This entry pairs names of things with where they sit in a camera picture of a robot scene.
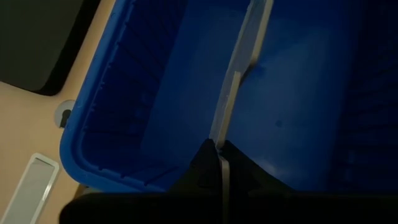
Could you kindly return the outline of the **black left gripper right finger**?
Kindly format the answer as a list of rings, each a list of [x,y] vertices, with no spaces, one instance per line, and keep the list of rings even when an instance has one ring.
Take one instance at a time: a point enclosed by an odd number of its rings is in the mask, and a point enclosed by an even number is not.
[[[226,141],[222,156],[229,162],[231,185],[238,192],[291,192],[291,187],[276,179],[240,151],[232,142]]]

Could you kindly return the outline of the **white-edged grey phone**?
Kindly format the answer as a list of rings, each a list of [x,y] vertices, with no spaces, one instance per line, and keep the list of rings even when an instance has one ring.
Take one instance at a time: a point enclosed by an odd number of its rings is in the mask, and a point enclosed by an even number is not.
[[[0,224],[36,224],[59,170],[58,162],[39,153],[33,154]]]

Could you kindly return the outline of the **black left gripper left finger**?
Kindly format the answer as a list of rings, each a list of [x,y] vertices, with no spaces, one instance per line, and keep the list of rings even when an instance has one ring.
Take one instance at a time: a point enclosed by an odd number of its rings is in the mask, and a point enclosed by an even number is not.
[[[206,139],[170,192],[220,192],[221,165],[215,143]]]

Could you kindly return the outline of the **long grey slotted divider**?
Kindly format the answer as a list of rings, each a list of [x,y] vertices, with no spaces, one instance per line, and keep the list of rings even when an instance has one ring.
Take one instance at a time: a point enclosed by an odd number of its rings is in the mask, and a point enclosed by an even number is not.
[[[228,223],[230,165],[220,155],[226,141],[234,102],[243,76],[257,64],[267,30],[274,0],[251,0],[247,8],[238,39],[234,46],[228,69],[225,73],[221,92],[210,129],[209,138],[214,140],[221,169],[221,219]]]

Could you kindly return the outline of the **grey table grommet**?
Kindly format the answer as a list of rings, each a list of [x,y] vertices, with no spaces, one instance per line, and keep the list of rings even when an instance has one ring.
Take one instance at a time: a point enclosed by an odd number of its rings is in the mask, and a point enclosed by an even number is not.
[[[70,117],[70,114],[74,107],[74,104],[75,100],[66,100],[58,105],[54,114],[55,125],[58,128],[64,128],[66,126],[68,118]]]

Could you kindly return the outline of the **large blue plastic bin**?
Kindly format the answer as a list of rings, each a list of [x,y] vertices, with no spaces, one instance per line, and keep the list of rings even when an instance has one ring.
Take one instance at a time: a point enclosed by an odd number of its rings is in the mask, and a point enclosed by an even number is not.
[[[168,190],[210,135],[246,11],[267,3],[227,140],[295,190],[398,192],[398,0],[116,0],[63,132],[68,175]]]

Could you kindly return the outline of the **black closed laptop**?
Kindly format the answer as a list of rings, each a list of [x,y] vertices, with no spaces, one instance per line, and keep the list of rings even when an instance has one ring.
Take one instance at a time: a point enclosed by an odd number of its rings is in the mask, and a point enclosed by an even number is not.
[[[0,0],[0,82],[63,88],[101,0]]]

